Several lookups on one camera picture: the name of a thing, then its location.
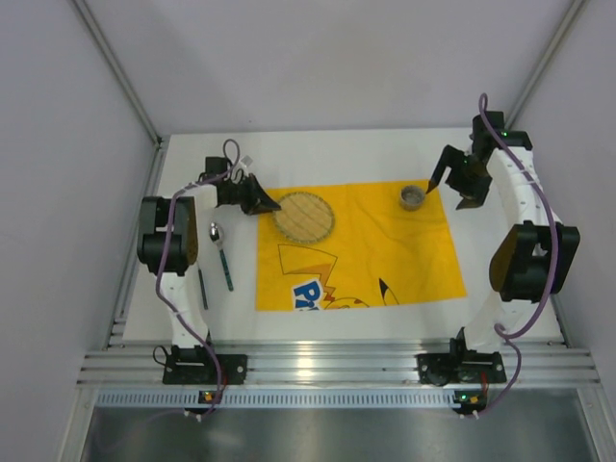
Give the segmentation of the green handled spoon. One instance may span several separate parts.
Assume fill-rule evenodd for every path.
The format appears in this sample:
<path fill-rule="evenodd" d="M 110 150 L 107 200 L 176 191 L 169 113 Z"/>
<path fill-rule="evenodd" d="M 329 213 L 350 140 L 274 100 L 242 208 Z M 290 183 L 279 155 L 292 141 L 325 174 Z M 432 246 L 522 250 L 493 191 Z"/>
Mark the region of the green handled spoon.
<path fill-rule="evenodd" d="M 226 254 L 224 251 L 223 230 L 222 230 L 222 227 L 214 221 L 212 221 L 209 226 L 209 237 L 210 237 L 211 242 L 215 245 L 215 247 L 218 250 L 218 256 L 221 262 L 227 289 L 229 292 L 233 292 L 234 284 L 233 284 L 232 276 L 230 273 L 230 268 L 227 262 Z"/>

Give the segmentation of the round woven yellow plate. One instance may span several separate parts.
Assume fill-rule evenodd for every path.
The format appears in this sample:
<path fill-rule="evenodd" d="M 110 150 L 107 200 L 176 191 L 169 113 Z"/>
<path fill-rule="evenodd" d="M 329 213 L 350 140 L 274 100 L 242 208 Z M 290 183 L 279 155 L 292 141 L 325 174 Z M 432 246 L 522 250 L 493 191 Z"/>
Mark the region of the round woven yellow plate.
<path fill-rule="evenodd" d="M 311 192 L 289 192 L 273 213 L 273 222 L 281 234 L 297 244 L 317 244 L 328 238 L 335 227 L 332 207 Z"/>

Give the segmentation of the speckled ceramic cup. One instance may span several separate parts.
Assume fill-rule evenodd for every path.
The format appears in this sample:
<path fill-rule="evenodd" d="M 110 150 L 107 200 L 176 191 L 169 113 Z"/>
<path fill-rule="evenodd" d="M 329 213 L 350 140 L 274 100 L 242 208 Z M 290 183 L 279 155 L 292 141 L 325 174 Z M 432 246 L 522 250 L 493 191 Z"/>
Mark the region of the speckled ceramic cup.
<path fill-rule="evenodd" d="M 405 211 L 418 211 L 423 207 L 425 198 L 426 193 L 423 188 L 407 185 L 400 190 L 399 205 Z"/>

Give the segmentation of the yellow printed cloth placemat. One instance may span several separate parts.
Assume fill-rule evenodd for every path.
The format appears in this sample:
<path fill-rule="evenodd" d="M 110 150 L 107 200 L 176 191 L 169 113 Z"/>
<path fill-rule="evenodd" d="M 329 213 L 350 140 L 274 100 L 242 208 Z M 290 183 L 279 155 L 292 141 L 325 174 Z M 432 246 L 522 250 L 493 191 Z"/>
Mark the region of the yellow printed cloth placemat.
<path fill-rule="evenodd" d="M 317 244 L 297 244 L 259 217 L 259 312 L 373 308 L 462 298 L 467 291 L 441 197 L 414 212 L 399 205 L 406 182 L 277 188 L 308 192 L 333 209 L 335 227 Z"/>

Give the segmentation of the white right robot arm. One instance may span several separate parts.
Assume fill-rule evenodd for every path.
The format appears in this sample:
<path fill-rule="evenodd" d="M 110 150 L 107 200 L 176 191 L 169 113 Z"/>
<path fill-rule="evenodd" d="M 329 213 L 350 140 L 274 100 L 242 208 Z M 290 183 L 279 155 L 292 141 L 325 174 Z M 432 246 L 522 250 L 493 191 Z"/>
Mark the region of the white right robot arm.
<path fill-rule="evenodd" d="M 491 291 L 478 313 L 450 339 L 448 352 L 419 356 L 423 384 L 505 382 L 501 345 L 528 332 L 537 309 L 562 289 L 578 249 L 578 229 L 564 225 L 538 194 L 528 134 L 501 136 L 497 143 L 479 130 L 468 151 L 446 145 L 428 182 L 431 191 L 441 182 L 457 191 L 460 210 L 482 206 L 496 188 L 509 230 L 490 261 Z"/>

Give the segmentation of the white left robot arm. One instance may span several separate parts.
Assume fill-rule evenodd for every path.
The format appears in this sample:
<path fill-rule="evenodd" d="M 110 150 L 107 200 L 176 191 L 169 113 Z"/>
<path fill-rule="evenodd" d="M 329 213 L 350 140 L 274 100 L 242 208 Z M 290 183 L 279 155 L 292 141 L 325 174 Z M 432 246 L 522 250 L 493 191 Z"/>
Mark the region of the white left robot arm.
<path fill-rule="evenodd" d="M 198 267 L 198 218 L 221 205 L 236 205 L 248 216 L 281 209 L 252 173 L 234 181 L 207 176 L 176 198 L 148 196 L 141 201 L 137 256 L 155 276 L 155 294 L 167 309 L 171 347 L 162 346 L 166 385 L 242 384 L 247 357 L 216 355 L 205 320 L 204 289 Z"/>

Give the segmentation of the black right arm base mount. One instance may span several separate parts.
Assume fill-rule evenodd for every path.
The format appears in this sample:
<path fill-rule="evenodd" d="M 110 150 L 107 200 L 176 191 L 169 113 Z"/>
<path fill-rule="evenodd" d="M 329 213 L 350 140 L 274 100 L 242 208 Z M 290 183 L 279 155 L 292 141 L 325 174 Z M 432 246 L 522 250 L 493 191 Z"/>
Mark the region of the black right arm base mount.
<path fill-rule="evenodd" d="M 420 382 L 444 387 L 449 384 L 488 384 L 506 382 L 506 373 L 499 353 L 425 353 L 417 356 Z"/>

